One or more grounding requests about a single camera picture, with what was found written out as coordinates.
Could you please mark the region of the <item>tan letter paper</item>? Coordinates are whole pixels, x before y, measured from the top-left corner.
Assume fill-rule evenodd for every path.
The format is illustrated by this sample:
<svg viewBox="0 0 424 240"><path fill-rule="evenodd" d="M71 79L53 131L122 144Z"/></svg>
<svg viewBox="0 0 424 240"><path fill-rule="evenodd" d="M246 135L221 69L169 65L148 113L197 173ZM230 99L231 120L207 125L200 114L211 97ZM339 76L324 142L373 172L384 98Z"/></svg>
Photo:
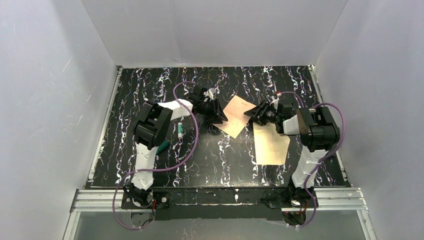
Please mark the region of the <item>tan letter paper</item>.
<svg viewBox="0 0 424 240"><path fill-rule="evenodd" d="M254 107L256 107L256 105L235 95L231 98L223 110L225 116L227 117L227 121L224 121L221 124L213 125L235 139L250 120L250 117L244 115L244 113L253 109Z"/></svg>

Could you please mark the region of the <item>white green glue stick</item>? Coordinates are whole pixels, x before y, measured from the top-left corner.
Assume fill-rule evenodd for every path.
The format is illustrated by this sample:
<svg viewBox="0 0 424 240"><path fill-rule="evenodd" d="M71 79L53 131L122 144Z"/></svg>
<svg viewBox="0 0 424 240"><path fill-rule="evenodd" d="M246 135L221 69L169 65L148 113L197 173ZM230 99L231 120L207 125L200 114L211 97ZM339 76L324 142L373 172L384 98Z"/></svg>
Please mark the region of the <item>white green glue stick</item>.
<svg viewBox="0 0 424 240"><path fill-rule="evenodd" d="M178 138L181 140L182 138L183 138L183 136L184 136L184 133L183 133L183 123L182 122L179 122L178 124L177 124L177 136L178 136Z"/></svg>

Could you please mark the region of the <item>cream envelope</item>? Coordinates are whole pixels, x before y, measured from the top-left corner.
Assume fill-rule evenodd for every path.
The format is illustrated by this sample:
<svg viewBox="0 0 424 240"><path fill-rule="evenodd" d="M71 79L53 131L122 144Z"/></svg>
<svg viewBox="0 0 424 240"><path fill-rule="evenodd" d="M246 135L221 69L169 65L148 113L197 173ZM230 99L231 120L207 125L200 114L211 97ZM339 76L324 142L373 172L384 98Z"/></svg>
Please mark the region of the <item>cream envelope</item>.
<svg viewBox="0 0 424 240"><path fill-rule="evenodd" d="M260 126L253 123L255 159L257 165L284 165L290 145L290 138L276 132L272 123Z"/></svg>

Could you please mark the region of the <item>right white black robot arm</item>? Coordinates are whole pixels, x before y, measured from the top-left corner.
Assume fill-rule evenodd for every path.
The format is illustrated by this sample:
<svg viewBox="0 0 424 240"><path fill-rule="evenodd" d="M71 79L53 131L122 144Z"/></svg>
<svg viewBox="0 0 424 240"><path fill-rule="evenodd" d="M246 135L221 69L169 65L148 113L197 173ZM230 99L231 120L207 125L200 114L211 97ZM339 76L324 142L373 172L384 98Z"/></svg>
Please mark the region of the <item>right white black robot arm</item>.
<svg viewBox="0 0 424 240"><path fill-rule="evenodd" d="M287 187L279 192L268 192L261 202L269 208L314 203L314 180L319 165L328 152L337 146L341 137L340 128L328 107L319 106L310 110L264 100L245 111L244 115L260 126L274 124L276 133L280 135L298 135L302 144L298 165Z"/></svg>

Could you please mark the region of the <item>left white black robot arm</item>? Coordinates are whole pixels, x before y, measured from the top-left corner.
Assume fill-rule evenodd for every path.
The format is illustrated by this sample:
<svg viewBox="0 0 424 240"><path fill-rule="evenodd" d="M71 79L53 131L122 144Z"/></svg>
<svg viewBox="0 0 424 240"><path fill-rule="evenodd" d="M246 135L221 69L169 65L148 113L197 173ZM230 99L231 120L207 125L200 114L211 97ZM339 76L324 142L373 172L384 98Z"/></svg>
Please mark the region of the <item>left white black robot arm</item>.
<svg viewBox="0 0 424 240"><path fill-rule="evenodd" d="M173 101L153 102L147 100L139 121L134 128L136 148L135 169L130 183L123 186L125 195L136 206L147 208L153 205L152 186L154 183L155 160L160 145L166 140L171 121L183 117L203 115L209 124L223 124L228 121L214 91L195 85L184 98Z"/></svg>

